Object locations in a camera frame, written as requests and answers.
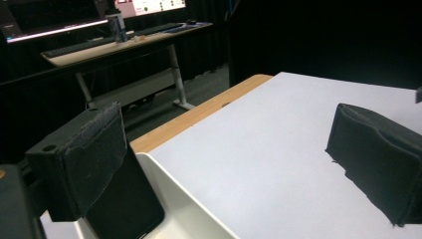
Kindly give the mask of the dark monitor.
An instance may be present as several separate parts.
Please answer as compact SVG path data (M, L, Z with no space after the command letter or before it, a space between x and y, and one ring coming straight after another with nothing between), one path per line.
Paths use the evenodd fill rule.
M27 41L106 21L107 0L0 0L0 33Z

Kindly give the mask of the white table mat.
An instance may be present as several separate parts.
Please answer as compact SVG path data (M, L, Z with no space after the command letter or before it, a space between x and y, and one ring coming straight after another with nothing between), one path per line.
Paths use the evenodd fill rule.
M422 133L411 90L281 73L147 153L238 239L422 239L325 151L337 105Z

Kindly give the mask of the black curtain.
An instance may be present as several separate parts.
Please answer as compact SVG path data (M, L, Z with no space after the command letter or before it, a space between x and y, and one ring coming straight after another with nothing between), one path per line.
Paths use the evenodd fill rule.
M230 83L279 72L422 87L422 0L240 0Z

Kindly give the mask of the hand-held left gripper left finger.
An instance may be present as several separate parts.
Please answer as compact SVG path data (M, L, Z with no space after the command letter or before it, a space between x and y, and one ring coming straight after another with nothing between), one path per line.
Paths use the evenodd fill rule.
M126 152L118 103L82 112L31 147L26 158L46 183L52 220L76 221L87 215Z

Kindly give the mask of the wooden table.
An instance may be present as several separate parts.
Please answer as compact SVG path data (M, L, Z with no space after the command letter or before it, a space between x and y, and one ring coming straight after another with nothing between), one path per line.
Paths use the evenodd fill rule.
M218 112L230 103L251 92L270 78L270 75L254 75L195 107L193 110L190 110L138 137L130 143L130 146L134 152L150 152L183 131Z

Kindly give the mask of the black keyboard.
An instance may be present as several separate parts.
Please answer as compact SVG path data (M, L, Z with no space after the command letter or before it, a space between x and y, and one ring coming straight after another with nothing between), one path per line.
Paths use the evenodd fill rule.
M181 27L183 25L184 25L183 23L166 23L166 24L163 24L163 25L154 26L154 27L143 29L143 30L135 31L133 33L133 36L147 36L147 35L159 33L159 32L162 32L162 31L178 28L178 27Z
M90 48L94 48L94 47L98 47L98 46L102 46L102 45L106 45L110 43L114 43L113 37L86 41L80 44L76 44L76 45L72 45L72 46L68 46L68 47L64 47L60 49L49 50L49 51L43 52L42 56L47 57L47 58L56 58L56 57L72 54L78 51L83 51L83 50L87 50Z

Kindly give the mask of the white plastic storage bin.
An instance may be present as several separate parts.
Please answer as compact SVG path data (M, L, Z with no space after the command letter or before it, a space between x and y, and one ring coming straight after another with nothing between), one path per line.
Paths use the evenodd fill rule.
M164 209L164 220L141 239L238 239L147 153L136 159ZM80 239L99 239L87 217L75 223Z

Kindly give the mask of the drink can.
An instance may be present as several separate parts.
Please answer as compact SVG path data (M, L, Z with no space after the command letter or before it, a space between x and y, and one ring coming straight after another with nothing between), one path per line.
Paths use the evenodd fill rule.
M117 43L127 41L125 25L121 12L118 9L110 8L105 11L105 18L112 33L114 40Z

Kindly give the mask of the monitor with bright screen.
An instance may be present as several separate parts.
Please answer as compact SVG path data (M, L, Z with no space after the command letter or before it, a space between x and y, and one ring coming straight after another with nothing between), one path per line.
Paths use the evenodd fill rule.
M124 18L156 14L186 7L185 0L113 0Z

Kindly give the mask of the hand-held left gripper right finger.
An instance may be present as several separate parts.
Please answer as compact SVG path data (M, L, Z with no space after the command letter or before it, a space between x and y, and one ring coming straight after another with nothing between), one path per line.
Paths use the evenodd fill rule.
M391 224L422 224L421 134L371 110L339 104L325 151Z

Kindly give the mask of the white-legged desk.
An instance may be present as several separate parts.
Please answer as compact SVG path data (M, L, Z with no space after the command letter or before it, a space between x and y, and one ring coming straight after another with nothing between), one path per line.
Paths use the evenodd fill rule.
M55 58L49 58L45 55L43 57L55 66L56 70L72 68L85 101L90 108L98 108L111 102L119 102L122 106L127 106L170 86L175 86L177 98L173 103L189 111L193 109L193 106L186 100L175 44L186 37L202 33L212 27L212 23L183 24L178 32L164 31L148 36L135 36L124 43L108 43ZM107 68L111 64L141 58L159 50L167 52L170 62L168 68L98 97L92 96L91 90L84 79L84 73L102 67Z

